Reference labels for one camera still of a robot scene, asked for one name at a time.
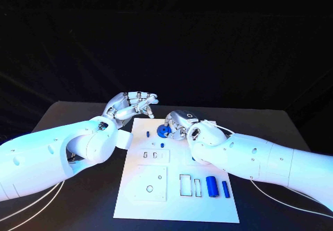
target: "robot hand holding object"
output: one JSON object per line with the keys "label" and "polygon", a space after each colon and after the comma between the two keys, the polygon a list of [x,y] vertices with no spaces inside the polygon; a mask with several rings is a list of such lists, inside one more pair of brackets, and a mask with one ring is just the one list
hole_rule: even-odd
{"label": "robot hand holding object", "polygon": [[[62,182],[102,163],[115,147],[128,149],[133,134],[118,129],[137,114],[153,118],[148,105],[159,102],[156,98],[144,92],[120,93],[108,102],[102,116],[6,142],[0,146],[0,201]],[[233,132],[225,135],[216,125],[199,121],[183,110],[167,115],[157,133],[163,138],[187,139],[192,156],[200,164],[213,164],[241,178],[297,190],[333,211],[333,156],[283,147]],[[82,159],[69,162],[66,149]]]}
{"label": "robot hand holding object", "polygon": [[283,185],[313,197],[333,211],[333,156],[283,147],[270,141],[218,129],[192,112],[176,110],[166,116],[157,134],[187,139],[195,160],[213,164],[232,175]]}

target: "small blue piece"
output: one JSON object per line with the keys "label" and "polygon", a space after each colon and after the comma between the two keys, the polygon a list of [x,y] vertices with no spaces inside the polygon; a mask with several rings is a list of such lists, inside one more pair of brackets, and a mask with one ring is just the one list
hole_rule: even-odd
{"label": "small blue piece", "polygon": [[229,198],[231,195],[229,195],[229,190],[228,190],[226,181],[222,181],[222,186],[223,186],[223,195],[225,195],[226,198]]}
{"label": "small blue piece", "polygon": [[164,126],[164,124],[161,124],[159,127],[157,127],[157,135],[159,137],[161,138],[166,138],[167,136],[164,136],[164,133],[170,133],[172,132],[172,128],[167,126]]}
{"label": "small blue piece", "polygon": [[208,195],[209,197],[219,196],[219,190],[216,185],[216,179],[215,177],[206,177],[206,187],[208,187]]}

